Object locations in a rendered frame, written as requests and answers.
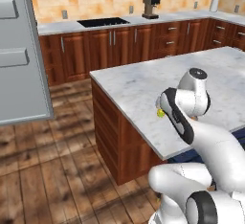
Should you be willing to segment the grey fridge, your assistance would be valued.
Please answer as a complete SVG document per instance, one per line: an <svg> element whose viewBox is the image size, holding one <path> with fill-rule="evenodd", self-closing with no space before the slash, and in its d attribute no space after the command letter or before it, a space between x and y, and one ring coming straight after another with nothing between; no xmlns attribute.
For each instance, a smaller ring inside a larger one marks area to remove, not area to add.
<svg viewBox="0 0 245 224"><path fill-rule="evenodd" d="M32 0L15 0L18 17L0 19L0 49L26 48L29 63L0 67L0 125L54 116Z"/></svg>

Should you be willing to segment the wooden kitchen island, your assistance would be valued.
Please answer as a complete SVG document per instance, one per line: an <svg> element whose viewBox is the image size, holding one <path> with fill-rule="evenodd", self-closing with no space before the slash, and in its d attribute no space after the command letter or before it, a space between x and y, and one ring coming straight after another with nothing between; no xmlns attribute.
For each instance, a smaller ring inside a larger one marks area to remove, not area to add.
<svg viewBox="0 0 245 224"><path fill-rule="evenodd" d="M230 131L245 127L245 52L222 47L90 73L96 142L117 184L189 150L155 101L196 67L208 74L211 107L199 120Z"/></svg>

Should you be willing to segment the wooden base cupboard run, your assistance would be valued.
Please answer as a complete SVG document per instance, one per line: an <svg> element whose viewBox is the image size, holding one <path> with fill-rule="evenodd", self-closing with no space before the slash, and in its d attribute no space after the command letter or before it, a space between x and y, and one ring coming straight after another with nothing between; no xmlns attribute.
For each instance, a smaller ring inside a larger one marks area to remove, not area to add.
<svg viewBox="0 0 245 224"><path fill-rule="evenodd" d="M245 25L212 18L39 37L48 83L94 70L230 46L245 51Z"/></svg>

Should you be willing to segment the black sink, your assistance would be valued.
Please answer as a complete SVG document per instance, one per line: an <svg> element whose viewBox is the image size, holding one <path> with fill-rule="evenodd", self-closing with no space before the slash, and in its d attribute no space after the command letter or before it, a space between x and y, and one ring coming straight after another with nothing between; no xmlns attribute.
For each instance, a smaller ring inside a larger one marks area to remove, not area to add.
<svg viewBox="0 0 245 224"><path fill-rule="evenodd" d="M92 28L92 27L128 24L128 21L119 17L109 17L109 18L79 20L78 23L85 28Z"/></svg>

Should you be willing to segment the navy blue stool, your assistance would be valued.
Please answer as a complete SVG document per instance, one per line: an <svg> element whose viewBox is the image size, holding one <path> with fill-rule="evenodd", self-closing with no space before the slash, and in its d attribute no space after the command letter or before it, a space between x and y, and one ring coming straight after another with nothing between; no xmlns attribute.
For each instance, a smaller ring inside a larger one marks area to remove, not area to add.
<svg viewBox="0 0 245 224"><path fill-rule="evenodd" d="M169 158L169 164L204 163L214 174L238 172L245 166L245 127L230 132L202 123L195 129L191 150Z"/></svg>

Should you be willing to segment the brown coffee machine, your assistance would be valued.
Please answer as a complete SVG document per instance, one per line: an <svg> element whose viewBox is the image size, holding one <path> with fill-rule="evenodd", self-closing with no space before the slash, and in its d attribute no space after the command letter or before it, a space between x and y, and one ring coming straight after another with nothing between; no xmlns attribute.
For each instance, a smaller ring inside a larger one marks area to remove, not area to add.
<svg viewBox="0 0 245 224"><path fill-rule="evenodd" d="M143 0L145 4L145 10L142 14L142 17L146 19L157 19L159 17L158 14L153 12L153 8L160 4L161 0Z"/></svg>

